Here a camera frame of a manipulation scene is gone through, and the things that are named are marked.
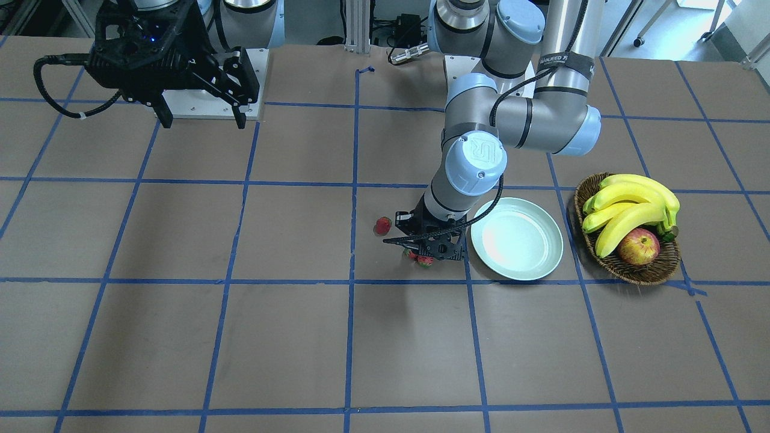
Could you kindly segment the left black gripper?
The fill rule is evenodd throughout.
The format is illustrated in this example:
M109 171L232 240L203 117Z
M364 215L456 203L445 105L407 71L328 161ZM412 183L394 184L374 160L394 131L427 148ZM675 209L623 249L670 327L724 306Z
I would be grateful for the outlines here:
M399 245L436 260L460 261L465 258L466 216L459 220L440 220L427 208L417 207L409 212L397 212L394 224L404 236L383 239L383 243Z

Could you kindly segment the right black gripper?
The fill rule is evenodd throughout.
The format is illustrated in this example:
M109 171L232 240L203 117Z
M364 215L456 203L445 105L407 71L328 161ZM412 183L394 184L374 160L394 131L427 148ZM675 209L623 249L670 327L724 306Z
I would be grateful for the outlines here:
M196 1L103 2L85 71L102 87L151 108L164 129L174 117L163 91L208 91L228 104L244 129L260 90L247 50L208 54Z

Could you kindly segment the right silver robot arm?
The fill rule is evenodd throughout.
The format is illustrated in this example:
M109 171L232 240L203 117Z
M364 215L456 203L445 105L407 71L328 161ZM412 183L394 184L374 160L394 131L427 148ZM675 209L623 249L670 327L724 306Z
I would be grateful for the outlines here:
M283 44L283 13L281 1L105 1L85 71L165 128L174 119L165 94L200 90L243 129L260 90L248 50Z

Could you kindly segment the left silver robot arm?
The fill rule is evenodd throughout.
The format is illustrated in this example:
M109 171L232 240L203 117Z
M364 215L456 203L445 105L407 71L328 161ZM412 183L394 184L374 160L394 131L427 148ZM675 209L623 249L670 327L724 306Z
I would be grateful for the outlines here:
M501 187L508 148L582 156L599 139L589 106L605 2L434 1L427 18L432 51L477 58L448 84L441 162L415 206L399 212L400 238L419 257L464 258L468 212Z

